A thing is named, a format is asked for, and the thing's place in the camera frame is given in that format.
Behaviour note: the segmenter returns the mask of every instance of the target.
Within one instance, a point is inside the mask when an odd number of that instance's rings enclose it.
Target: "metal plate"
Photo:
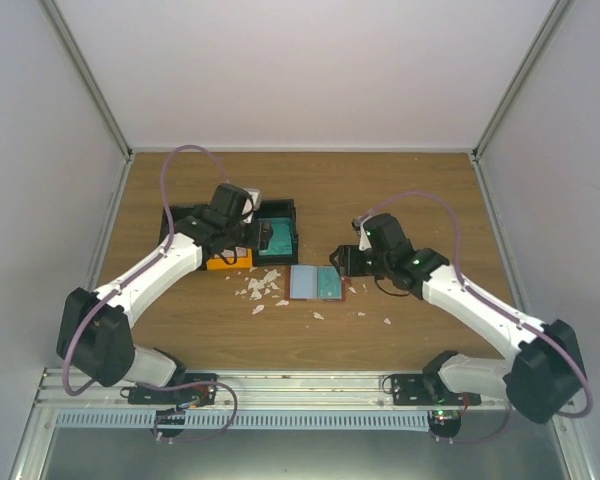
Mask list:
[[[464,406],[462,395],[449,392],[448,390],[442,396],[442,401],[436,403],[431,400],[429,392],[425,388],[422,374],[405,373],[391,375],[391,392],[394,405],[421,405],[439,407],[440,405],[459,407]],[[482,403],[480,395],[466,393],[469,405],[476,406]]]

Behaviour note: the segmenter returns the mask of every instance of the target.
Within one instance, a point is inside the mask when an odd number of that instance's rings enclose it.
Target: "white robotic arm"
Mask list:
[[[503,357],[441,353],[423,369],[423,382],[434,403],[445,392],[477,393],[508,399],[524,416],[544,423],[581,388],[559,353],[524,328],[550,337],[584,371],[575,333],[566,323],[547,324],[528,316],[459,276],[434,250],[414,249],[389,214],[354,222],[354,227],[359,229],[359,245],[341,245],[330,257],[341,275],[390,279],[396,288],[459,319]]]
[[[220,254],[226,259],[236,247],[266,249],[271,226],[253,219],[260,203],[259,190],[220,185],[210,205],[178,222],[177,233],[130,270],[94,292],[74,290],[65,303],[58,355],[70,355],[74,366],[103,386],[120,380],[169,384],[183,365],[164,352],[135,346],[131,328],[158,297],[208,258]],[[106,304],[69,352],[78,325],[103,299],[108,299]]]

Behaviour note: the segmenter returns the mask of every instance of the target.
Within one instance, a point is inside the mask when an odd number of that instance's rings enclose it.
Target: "white wall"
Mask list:
[[[552,0],[58,0],[129,144],[472,148]]]
[[[578,334],[600,461],[600,1],[577,1],[487,148],[533,312]]]
[[[31,0],[0,2],[0,479],[67,293],[86,280],[122,157]]]

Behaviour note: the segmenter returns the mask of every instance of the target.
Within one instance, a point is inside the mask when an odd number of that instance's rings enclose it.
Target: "white debris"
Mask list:
[[[249,280],[249,286],[247,289],[251,290],[261,290],[264,288],[264,280],[258,280],[257,278],[252,278]]]
[[[278,273],[278,270],[271,270],[270,272],[267,272],[267,274],[264,276],[264,278],[262,279],[262,281],[264,283],[271,283],[276,278],[281,277],[281,276],[282,275],[280,273]]]

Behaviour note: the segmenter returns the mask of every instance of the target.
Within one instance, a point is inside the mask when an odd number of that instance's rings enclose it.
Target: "wooden surface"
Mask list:
[[[155,248],[164,157],[137,155],[101,283]],[[222,154],[222,158],[236,185],[259,188],[265,198],[295,200],[300,262],[306,264],[327,265],[329,253],[338,245],[357,243],[351,219],[389,196],[416,189],[440,195],[460,218],[465,274],[504,300],[510,299],[466,155],[240,153]],[[181,154],[168,173],[169,202],[208,202],[221,181],[206,157]],[[414,247],[431,247],[451,256],[452,225],[439,205],[408,198],[384,211],[400,220]],[[271,298],[272,294],[262,301],[235,296],[236,290],[246,288],[245,277],[264,275],[263,268],[252,274],[188,275],[143,315],[133,330],[135,342],[168,351],[190,368],[402,370],[422,368],[445,349],[497,356],[485,341],[447,313],[416,298],[386,296],[370,279],[354,279],[357,293],[349,294],[343,303],[291,302],[276,307],[278,299]],[[283,285],[282,278],[278,283]],[[265,305],[264,311],[252,316],[252,309],[260,303]],[[315,319],[313,312],[325,319]]]

